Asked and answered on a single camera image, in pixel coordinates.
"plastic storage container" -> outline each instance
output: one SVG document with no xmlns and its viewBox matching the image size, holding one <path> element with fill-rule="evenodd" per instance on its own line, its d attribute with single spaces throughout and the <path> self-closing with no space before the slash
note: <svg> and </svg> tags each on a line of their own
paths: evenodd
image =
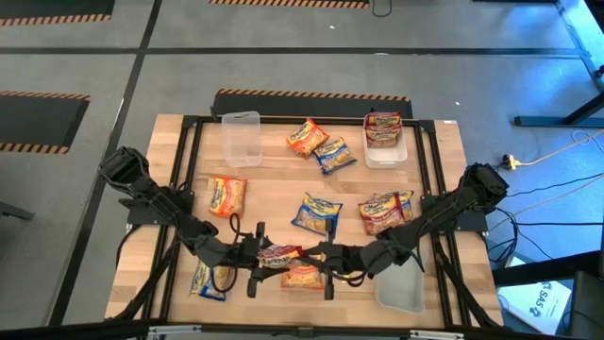
<svg viewBox="0 0 604 340">
<path fill-rule="evenodd" d="M 223 152 L 233 167 L 262 162 L 260 115 L 256 111 L 227 113 L 222 119 Z"/>
<path fill-rule="evenodd" d="M 428 255 L 422 251 L 422 258 Z M 374 295 L 384 307 L 403 312 L 422 313 L 424 306 L 424 273 L 409 258 L 403 265 L 392 264 L 376 275 Z"/>
<path fill-rule="evenodd" d="M 393 147 L 367 147 L 367 135 L 365 134 L 365 124 L 362 123 L 362 144 L 365 149 L 365 162 L 367 166 L 374 169 L 392 169 L 402 164 L 407 159 L 407 145 L 403 136 L 403 129 L 398 135 L 396 145 Z"/>
</svg>

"black floor mat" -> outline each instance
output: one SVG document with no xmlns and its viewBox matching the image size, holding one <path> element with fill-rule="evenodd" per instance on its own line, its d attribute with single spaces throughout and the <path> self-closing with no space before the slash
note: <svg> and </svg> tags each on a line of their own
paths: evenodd
<svg viewBox="0 0 604 340">
<path fill-rule="evenodd" d="M 311 118 L 362 118 L 373 109 L 398 111 L 403 119 L 413 118 L 411 101 L 400 95 L 221 89 L 214 97 L 212 109 L 218 115 L 257 111 L 265 116 Z"/>
<path fill-rule="evenodd" d="M 0 151 L 67 153 L 89 103 L 84 94 L 0 92 Z"/>
<path fill-rule="evenodd" d="M 0 0 L 0 26 L 107 21 L 115 0 Z"/>
<path fill-rule="evenodd" d="M 289 6 L 336 9 L 369 9 L 369 0 L 210 0 L 216 5 Z"/>
</svg>

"wooden table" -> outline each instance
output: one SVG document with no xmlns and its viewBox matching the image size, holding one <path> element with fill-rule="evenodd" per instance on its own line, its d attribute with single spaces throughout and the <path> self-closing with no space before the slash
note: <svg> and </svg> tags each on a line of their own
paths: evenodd
<svg viewBox="0 0 604 340">
<path fill-rule="evenodd" d="M 173 167 L 182 115 L 159 115 L 151 137 L 147 159 L 151 177 L 159 185 L 167 185 Z M 461 136 L 454 121 L 436 121 L 437 138 L 445 172 L 446 187 L 457 187 L 466 160 L 463 155 Z M 412 129 L 403 129 L 409 158 L 397 169 L 376 170 L 365 165 L 362 150 L 361 129 L 351 126 L 328 126 L 332 137 L 342 136 L 352 154 L 359 161 L 331 176 L 319 171 L 315 160 L 296 156 L 286 145 L 285 136 L 294 131 L 292 125 L 262 125 L 263 161 L 252 168 L 229 167 L 223 159 L 222 138 L 219 124 L 204 124 L 199 156 L 195 168 L 193 189 L 195 202 L 193 214 L 209 220 L 220 230 L 218 237 L 232 242 L 233 233 L 227 219 L 209 214 L 212 182 L 215 175 L 230 175 L 248 179 L 242 230 L 253 231 L 258 221 L 266 222 L 266 233 L 278 244 L 315 246 L 322 236 L 294 227 L 294 218 L 305 192 L 333 202 L 344 204 L 338 223 L 336 243 L 363 246 L 373 238 L 365 234 L 357 204 L 372 193 L 393 190 L 414 190 L 412 208 L 420 214 L 419 199 L 422 194 L 421 175 L 417 149 Z M 429 155 L 428 136 L 424 136 Z M 185 149 L 189 154 L 191 143 Z M 184 179 L 186 164 L 181 166 L 180 178 Z M 432 188 L 436 183 L 431 157 L 428 169 Z M 143 285 L 149 274 L 157 240 L 158 227 L 143 226 L 125 244 L 122 251 L 106 316 L 121 312 Z M 465 283 L 478 303 L 495 321 L 502 323 L 495 285 L 491 275 L 484 242 L 474 232 L 457 232 L 458 248 Z M 374 282 L 366 280 L 359 288 L 335 283 L 335 299 L 324 301 L 322 291 L 282 289 L 280 277 L 272 277 L 259 284 L 256 298 L 248 298 L 245 286 L 249 272 L 240 270 L 234 289 L 227 294 L 226 302 L 209 300 L 191 295 L 191 278 L 197 266 L 197 258 L 184 247 L 180 250 L 176 270 L 175 288 L 168 316 L 169 322 L 256 324 L 256 325 L 316 325 L 341 327 L 381 328 L 442 328 L 444 326 L 439 300 L 435 267 L 429 237 L 422 238 L 422 253 L 426 264 L 424 302 L 426 310 L 421 314 L 403 313 L 381 307 L 374 299 Z M 156 290 L 152 316 L 159 315 L 163 282 Z M 454 321 L 460 323 L 455 290 L 449 283 L 449 296 Z"/>
</svg>

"yellow and black striped tape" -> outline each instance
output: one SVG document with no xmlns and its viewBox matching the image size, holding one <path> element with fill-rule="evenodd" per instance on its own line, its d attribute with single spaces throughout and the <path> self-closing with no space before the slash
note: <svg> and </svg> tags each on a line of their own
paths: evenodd
<svg viewBox="0 0 604 340">
<path fill-rule="evenodd" d="M 251 6 L 291 6 L 336 9 L 369 9 L 369 2 L 364 1 L 309 1 L 309 0 L 210 0 L 219 5 Z"/>
<path fill-rule="evenodd" d="M 266 90 L 236 90 L 220 89 L 218 94 L 251 94 L 251 95 L 275 95 L 275 96 L 298 96 L 308 98 L 343 98 L 343 99 L 369 99 L 369 100 L 399 100 L 410 101 L 408 97 L 401 95 L 377 95 L 377 94 L 353 94 L 353 93 L 314 93 L 299 91 L 266 91 Z"/>
<path fill-rule="evenodd" d="M 0 143 L 0 151 L 66 154 L 68 146 Z"/>
<path fill-rule="evenodd" d="M 91 97 L 85 94 L 73 93 L 34 93 L 24 91 L 0 91 L 0 95 L 15 95 L 26 97 L 39 98 L 66 98 L 66 99 L 81 99 L 90 101 Z M 34 152 L 34 153 L 49 153 L 49 154 L 66 154 L 69 151 L 69 146 L 64 145 L 45 145 L 45 144 L 12 144 L 0 143 L 0 151 L 13 152 Z"/>
<path fill-rule="evenodd" d="M 111 19 L 108 14 L 60 15 L 47 17 L 0 19 L 1 26 L 47 25 L 102 22 Z"/>
<path fill-rule="evenodd" d="M 18 95 L 28 97 L 40 97 L 40 98 L 67 98 L 67 99 L 82 99 L 91 101 L 91 97 L 85 94 L 72 94 L 72 93 L 32 93 L 24 91 L 0 91 L 0 95 Z"/>
</svg>

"yellow plug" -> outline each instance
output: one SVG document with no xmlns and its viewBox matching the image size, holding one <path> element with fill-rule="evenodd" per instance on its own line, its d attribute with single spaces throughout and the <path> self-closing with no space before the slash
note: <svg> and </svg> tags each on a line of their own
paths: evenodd
<svg viewBox="0 0 604 340">
<path fill-rule="evenodd" d="M 501 166 L 508 170 L 516 170 L 517 166 L 524 165 L 520 161 L 517 161 L 513 155 L 504 155 L 501 161 Z"/>
<path fill-rule="evenodd" d="M 516 162 L 518 161 L 513 158 L 513 155 L 509 155 L 508 161 L 510 162 L 510 170 L 516 170 Z"/>
</svg>

